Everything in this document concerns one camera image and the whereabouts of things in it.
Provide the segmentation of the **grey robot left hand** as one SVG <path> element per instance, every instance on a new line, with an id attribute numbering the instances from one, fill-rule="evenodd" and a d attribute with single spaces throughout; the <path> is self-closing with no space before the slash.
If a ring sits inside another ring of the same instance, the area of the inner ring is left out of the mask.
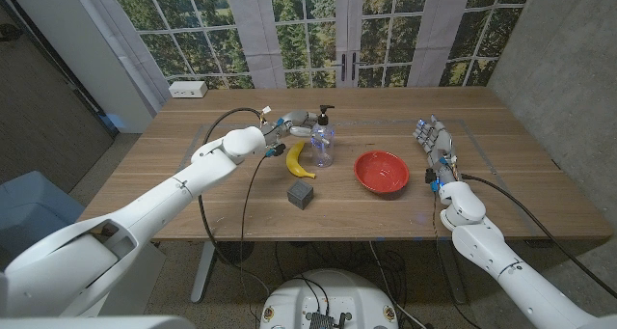
<path id="1" fill-rule="evenodd" d="M 317 115 L 305 110 L 292 111 L 277 120 L 265 122 L 261 131 L 267 146 L 275 146 L 289 135 L 309 137 L 312 128 L 317 124 Z"/>

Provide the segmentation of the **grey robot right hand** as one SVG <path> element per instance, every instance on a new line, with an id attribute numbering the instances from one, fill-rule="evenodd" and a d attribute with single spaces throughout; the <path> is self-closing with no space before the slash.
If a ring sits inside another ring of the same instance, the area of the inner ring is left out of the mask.
<path id="1" fill-rule="evenodd" d="M 413 133 L 427 154 L 428 169 L 425 180 L 441 187 L 458 180 L 456 150 L 452 136 L 434 115 L 430 120 L 420 119 Z"/>

